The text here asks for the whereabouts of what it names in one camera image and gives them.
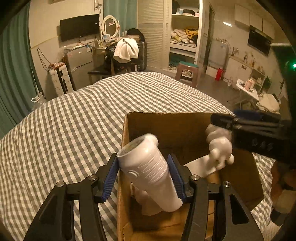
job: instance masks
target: wall-mounted tv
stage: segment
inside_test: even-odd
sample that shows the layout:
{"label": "wall-mounted tv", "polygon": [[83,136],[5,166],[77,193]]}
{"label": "wall-mounted tv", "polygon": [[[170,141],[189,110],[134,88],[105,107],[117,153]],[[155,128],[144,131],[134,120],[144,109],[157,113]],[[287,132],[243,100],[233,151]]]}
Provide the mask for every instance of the wall-mounted tv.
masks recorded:
{"label": "wall-mounted tv", "polygon": [[266,37],[254,30],[250,30],[248,45],[267,56],[269,54],[270,44],[271,42]]}
{"label": "wall-mounted tv", "polygon": [[61,41],[99,33],[99,14],[67,18],[60,21]]}

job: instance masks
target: white figurine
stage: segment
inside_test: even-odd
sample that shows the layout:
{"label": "white figurine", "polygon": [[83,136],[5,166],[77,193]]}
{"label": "white figurine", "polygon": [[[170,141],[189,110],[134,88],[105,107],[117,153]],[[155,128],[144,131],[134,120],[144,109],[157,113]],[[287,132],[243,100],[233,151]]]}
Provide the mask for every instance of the white figurine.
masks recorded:
{"label": "white figurine", "polygon": [[210,143],[212,140],[219,137],[226,137],[229,141],[231,141],[231,131],[224,128],[209,124],[205,132],[207,134],[207,143]]}
{"label": "white figurine", "polygon": [[188,167],[192,174],[206,177],[224,168],[225,161],[227,164],[234,163],[234,156],[231,154],[232,145],[226,137],[213,139],[209,144],[209,150],[209,155],[191,161],[184,166]]}

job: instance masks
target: gingham bedspread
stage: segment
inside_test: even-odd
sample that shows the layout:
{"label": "gingham bedspread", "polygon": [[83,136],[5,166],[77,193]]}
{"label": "gingham bedspread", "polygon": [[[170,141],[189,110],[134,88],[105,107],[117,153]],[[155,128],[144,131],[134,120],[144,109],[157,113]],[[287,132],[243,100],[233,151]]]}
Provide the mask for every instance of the gingham bedspread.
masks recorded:
{"label": "gingham bedspread", "polygon": [[[16,241],[54,185],[83,180],[120,149],[124,116],[139,112],[231,113],[213,98],[153,72],[113,76],[55,98],[30,113],[0,141],[0,218]],[[252,211],[261,231],[271,212],[274,160],[254,154],[264,191]],[[117,189],[99,205],[108,240],[117,240]],[[78,202],[76,240],[82,240]]]}

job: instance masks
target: small fridge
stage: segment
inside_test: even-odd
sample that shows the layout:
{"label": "small fridge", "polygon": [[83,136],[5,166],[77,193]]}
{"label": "small fridge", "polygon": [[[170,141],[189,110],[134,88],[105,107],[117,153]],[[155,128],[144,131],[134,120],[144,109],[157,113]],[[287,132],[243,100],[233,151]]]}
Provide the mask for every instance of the small fridge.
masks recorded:
{"label": "small fridge", "polygon": [[67,66],[74,90],[91,85],[87,72],[94,69],[91,51],[86,46],[69,50],[67,53]]}
{"label": "small fridge", "polygon": [[228,44],[218,40],[213,40],[211,43],[208,65],[215,69],[225,69],[226,60],[229,54]]}

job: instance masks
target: small table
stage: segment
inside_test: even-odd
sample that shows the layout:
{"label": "small table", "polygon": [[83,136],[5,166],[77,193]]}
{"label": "small table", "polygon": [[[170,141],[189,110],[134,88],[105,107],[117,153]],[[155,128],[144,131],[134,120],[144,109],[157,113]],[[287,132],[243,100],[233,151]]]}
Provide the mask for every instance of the small table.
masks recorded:
{"label": "small table", "polygon": [[249,96],[251,96],[252,98],[256,99],[257,101],[259,101],[259,97],[257,94],[257,91],[254,88],[250,88],[250,91],[247,91],[241,84],[245,84],[244,81],[237,79],[237,87],[244,91],[245,93],[247,93]]}
{"label": "small table", "polygon": [[254,88],[250,88],[251,91],[247,91],[244,88],[244,84],[245,84],[244,81],[237,79],[237,87],[239,88],[239,97],[236,98],[237,102],[234,101],[235,102],[235,103],[233,103],[234,106],[237,104],[240,104],[240,107],[241,107],[242,102],[247,101],[247,99],[242,99],[242,93],[247,93],[253,99],[255,99],[256,101],[259,101],[257,91]]}

